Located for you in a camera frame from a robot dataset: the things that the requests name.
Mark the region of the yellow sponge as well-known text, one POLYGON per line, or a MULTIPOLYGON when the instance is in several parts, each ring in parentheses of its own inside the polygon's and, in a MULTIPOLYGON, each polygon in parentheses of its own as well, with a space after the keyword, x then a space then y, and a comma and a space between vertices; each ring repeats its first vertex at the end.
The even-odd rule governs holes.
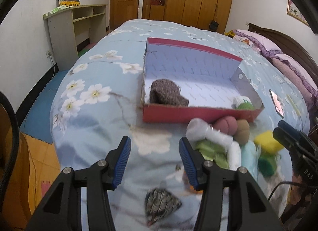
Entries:
POLYGON ((261 147, 262 152, 268 154, 276 154, 284 148, 284 146, 273 137, 273 132, 270 130, 257 135, 254 139, 254 143, 261 147))

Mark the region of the white bone plush toy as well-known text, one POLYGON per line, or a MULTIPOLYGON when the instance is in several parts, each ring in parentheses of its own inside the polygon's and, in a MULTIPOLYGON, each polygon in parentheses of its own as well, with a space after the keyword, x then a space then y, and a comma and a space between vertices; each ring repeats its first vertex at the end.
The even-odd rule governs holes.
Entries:
POLYGON ((185 135, 190 142, 209 140, 212 143, 220 145, 224 150, 229 149, 233 142, 232 136, 215 130, 211 125, 200 118, 193 118, 189 122, 185 135))

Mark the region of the green white sock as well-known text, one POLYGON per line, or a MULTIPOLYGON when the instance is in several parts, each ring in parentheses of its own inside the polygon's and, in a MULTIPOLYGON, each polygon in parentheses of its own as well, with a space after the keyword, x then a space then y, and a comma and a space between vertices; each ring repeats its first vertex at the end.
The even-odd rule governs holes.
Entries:
POLYGON ((276 173, 278 164, 276 154, 262 153, 258 159, 258 169, 264 178, 273 176, 276 173))
POLYGON ((236 96, 233 98, 233 105, 238 110, 255 110, 254 105, 247 96, 236 96))

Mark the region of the white towel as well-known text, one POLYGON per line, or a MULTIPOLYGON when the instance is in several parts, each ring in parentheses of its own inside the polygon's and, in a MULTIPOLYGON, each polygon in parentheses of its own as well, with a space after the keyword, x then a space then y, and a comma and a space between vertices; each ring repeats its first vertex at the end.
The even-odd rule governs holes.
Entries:
POLYGON ((227 149, 227 162, 229 170, 236 171, 241 167, 241 148, 238 142, 233 141, 227 149))

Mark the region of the light blue mask pack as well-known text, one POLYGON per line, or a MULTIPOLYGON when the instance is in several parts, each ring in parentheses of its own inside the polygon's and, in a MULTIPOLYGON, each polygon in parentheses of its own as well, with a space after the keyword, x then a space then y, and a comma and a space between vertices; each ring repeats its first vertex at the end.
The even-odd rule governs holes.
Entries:
POLYGON ((258 160, 261 154, 261 147, 248 141, 241 147, 241 165, 249 171, 254 180, 258 181, 258 160))

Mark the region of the tan round plush ball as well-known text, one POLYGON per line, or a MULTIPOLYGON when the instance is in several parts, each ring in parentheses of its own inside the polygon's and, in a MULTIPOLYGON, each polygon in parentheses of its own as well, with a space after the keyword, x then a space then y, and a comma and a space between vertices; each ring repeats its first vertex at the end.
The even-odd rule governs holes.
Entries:
POLYGON ((239 143, 239 145, 245 145, 250 137, 250 125, 245 119, 237 120, 237 131, 233 135, 233 139, 239 143))

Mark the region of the pink round plush ball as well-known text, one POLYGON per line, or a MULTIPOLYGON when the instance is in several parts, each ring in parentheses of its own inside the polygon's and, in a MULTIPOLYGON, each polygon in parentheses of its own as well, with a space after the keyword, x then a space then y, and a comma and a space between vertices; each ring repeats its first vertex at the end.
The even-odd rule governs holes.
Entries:
POLYGON ((238 129, 238 123, 233 116, 224 116, 215 121, 215 123, 212 124, 212 127, 224 134, 233 136, 238 129))

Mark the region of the black wave pattern pouch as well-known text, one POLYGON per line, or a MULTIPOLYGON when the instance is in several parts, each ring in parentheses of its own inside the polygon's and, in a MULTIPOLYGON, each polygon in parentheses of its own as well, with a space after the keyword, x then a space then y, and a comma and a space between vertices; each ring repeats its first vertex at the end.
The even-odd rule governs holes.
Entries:
POLYGON ((181 200, 164 188, 151 189, 145 196, 147 225, 168 217, 182 207, 181 200))

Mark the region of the pink cardboard box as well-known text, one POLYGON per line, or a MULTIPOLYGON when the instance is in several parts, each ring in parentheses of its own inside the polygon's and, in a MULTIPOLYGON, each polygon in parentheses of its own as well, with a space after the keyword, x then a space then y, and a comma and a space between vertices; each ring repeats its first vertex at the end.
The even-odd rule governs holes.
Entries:
POLYGON ((146 123, 188 123, 193 118, 213 122, 233 116, 253 122, 263 111, 263 102, 240 69, 242 58, 212 47, 180 40, 148 38, 144 55, 142 88, 146 123), (189 105, 170 106, 150 103, 151 84, 168 79, 189 100, 189 105), (255 110, 238 110, 236 96, 250 98, 255 110))

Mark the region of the orange cloth bundle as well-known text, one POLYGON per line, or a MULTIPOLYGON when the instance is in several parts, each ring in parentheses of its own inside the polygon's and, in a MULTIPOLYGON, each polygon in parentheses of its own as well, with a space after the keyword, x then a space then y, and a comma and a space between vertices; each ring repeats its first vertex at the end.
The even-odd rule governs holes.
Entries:
POLYGON ((202 194, 202 193, 203 193, 203 191, 196 191, 195 188, 194 188, 192 185, 188 185, 187 190, 188 190, 190 193, 194 193, 194 194, 202 194))

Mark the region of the smartphone on bed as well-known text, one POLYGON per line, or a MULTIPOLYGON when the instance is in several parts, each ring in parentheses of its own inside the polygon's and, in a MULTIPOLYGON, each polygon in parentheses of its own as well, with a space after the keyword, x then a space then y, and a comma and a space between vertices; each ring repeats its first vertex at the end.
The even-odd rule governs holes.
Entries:
POLYGON ((281 118, 284 118, 283 108, 282 108, 281 102, 279 101, 278 95, 276 95, 276 93, 274 93, 273 90, 271 90, 271 89, 269 90, 269 93, 270 93, 270 97, 272 99, 276 113, 281 118))

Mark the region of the yellow white comb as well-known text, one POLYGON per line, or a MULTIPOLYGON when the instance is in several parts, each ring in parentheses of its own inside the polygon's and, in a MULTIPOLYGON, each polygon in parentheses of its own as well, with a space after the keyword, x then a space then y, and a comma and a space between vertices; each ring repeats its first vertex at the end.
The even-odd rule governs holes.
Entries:
POLYGON ((298 115, 298 117, 301 116, 301 112, 298 109, 297 105, 294 103, 293 99, 290 97, 289 94, 286 95, 287 100, 290 102, 290 104, 292 105, 293 109, 295 110, 296 114, 298 115))

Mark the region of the near pink pillow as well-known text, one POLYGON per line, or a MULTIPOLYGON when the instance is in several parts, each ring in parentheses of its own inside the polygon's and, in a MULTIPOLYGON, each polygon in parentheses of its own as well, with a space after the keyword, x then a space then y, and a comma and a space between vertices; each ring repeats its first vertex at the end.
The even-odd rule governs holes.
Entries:
POLYGON ((287 54, 276 54, 272 64, 297 87, 309 109, 317 106, 317 85, 295 59, 287 54))

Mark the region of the black bag on floor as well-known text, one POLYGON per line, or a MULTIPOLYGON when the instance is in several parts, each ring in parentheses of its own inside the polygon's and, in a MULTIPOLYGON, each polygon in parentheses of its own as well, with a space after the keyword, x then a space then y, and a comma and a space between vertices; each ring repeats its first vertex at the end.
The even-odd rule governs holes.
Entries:
POLYGON ((212 32, 217 32, 219 23, 215 20, 212 20, 209 24, 209 30, 212 32))

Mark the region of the green white box on desk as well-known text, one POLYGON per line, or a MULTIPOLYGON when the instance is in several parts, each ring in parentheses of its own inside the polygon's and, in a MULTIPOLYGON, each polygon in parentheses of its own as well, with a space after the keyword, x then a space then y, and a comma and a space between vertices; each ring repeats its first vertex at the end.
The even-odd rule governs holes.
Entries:
POLYGON ((48 17, 48 16, 50 16, 50 15, 53 15, 53 14, 59 12, 59 11, 62 11, 62 10, 64 10, 64 9, 66 9, 66 8, 67 8, 66 5, 61 5, 61 6, 57 7, 57 8, 54 8, 53 10, 47 12, 47 13, 45 14, 45 16, 48 17))

